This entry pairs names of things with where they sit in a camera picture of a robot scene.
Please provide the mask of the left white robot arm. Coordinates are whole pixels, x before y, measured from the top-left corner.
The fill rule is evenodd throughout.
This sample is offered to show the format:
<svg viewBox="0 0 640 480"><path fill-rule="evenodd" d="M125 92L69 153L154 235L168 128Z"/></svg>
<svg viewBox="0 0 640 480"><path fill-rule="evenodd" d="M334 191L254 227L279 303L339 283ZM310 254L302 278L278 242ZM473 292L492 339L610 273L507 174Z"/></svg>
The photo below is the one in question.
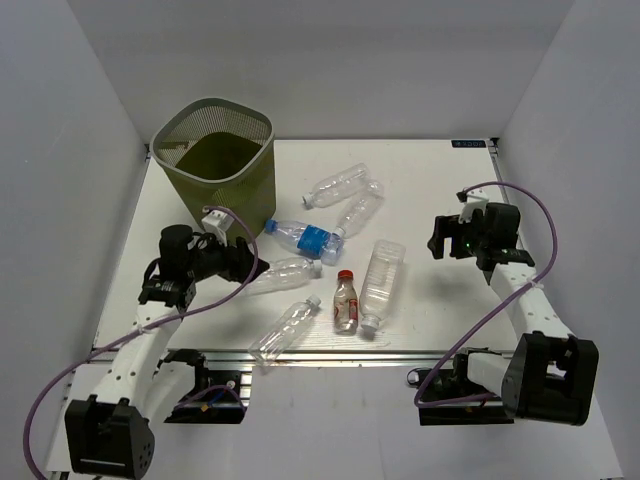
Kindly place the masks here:
<svg viewBox="0 0 640 480"><path fill-rule="evenodd" d="M196 295L198 282L218 276L246 284L268 270L243 238L226 245L187 225L160 234L159 256L143 276L131 338L85 399L70 401L64 423L74 472L141 479L155 450L152 425L185 396L199 399L211 374L196 359L180 360L166 347Z"/></svg>

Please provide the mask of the small red cap bottle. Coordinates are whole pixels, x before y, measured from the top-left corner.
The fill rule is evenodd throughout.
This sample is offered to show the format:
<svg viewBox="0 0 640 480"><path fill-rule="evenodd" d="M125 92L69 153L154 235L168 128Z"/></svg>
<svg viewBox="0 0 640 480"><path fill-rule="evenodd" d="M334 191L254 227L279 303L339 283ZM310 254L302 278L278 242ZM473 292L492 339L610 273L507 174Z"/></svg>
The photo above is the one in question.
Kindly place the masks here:
<svg viewBox="0 0 640 480"><path fill-rule="evenodd" d="M334 294L334 330L341 335L354 335L358 328L358 297L350 270L337 274L337 289Z"/></svg>

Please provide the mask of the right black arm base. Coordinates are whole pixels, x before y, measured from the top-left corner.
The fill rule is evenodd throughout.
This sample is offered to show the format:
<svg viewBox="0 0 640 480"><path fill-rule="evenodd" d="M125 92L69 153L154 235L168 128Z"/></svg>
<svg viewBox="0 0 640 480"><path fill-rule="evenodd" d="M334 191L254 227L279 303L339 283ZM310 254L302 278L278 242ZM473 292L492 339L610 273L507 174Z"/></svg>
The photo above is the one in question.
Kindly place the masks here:
<svg viewBox="0 0 640 480"><path fill-rule="evenodd" d="M419 410L421 426L469 426L512 424L501 400L467 378L470 353L488 349L463 349L448 366L441 368L420 397L421 403L435 406Z"/></svg>

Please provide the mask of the blue label blue cap bottle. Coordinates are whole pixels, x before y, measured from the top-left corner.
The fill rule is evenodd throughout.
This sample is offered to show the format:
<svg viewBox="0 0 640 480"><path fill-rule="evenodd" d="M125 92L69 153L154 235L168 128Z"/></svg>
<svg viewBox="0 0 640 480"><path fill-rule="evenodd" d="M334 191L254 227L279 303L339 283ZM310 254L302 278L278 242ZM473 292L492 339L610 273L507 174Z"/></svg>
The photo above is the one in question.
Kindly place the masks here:
<svg viewBox="0 0 640 480"><path fill-rule="evenodd" d="M329 266L337 264L344 246L340 235L299 221L268 219L264 231L284 249Z"/></svg>

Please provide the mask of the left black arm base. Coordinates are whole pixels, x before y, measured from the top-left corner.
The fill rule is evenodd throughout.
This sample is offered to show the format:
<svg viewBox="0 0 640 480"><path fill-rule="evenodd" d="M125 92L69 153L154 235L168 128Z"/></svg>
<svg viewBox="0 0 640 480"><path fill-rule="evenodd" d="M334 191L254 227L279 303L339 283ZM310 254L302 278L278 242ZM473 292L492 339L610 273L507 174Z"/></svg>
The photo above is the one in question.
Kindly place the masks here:
<svg viewBox="0 0 640 480"><path fill-rule="evenodd" d="M197 350L180 349L168 353L158 366L188 367L191 389L180 399L170 416L169 424L237 425L245 417L242 398L243 373L227 367L214 366Z"/></svg>

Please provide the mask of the large clear ribbed bottle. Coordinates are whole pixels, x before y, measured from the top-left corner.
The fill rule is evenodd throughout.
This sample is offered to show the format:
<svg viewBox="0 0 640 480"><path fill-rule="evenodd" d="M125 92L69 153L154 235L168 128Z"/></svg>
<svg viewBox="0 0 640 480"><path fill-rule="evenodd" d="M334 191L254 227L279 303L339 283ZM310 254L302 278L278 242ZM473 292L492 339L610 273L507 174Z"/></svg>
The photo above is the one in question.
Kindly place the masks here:
<svg viewBox="0 0 640 480"><path fill-rule="evenodd" d="M359 297L360 327L367 337L376 334L388 315L405 251L403 245L387 240L374 245Z"/></svg>

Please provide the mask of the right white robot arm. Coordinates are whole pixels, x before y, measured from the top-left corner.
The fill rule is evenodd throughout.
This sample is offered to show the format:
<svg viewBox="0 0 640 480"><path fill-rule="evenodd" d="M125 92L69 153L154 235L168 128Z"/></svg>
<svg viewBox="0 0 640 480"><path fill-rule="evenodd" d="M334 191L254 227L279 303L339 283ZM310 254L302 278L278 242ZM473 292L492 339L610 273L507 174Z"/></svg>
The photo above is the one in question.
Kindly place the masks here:
<svg viewBox="0 0 640 480"><path fill-rule="evenodd" d="M488 203L470 215L438 216L427 246L436 259L451 245L451 257L473 257L488 285L506 302L507 315L519 338L510 359L487 349L455 354L450 374L435 374L423 393L430 407L497 397L506 417L573 426L589 416L599 352L579 339L555 314L536 286L530 254L517 248L520 212L503 203Z"/></svg>

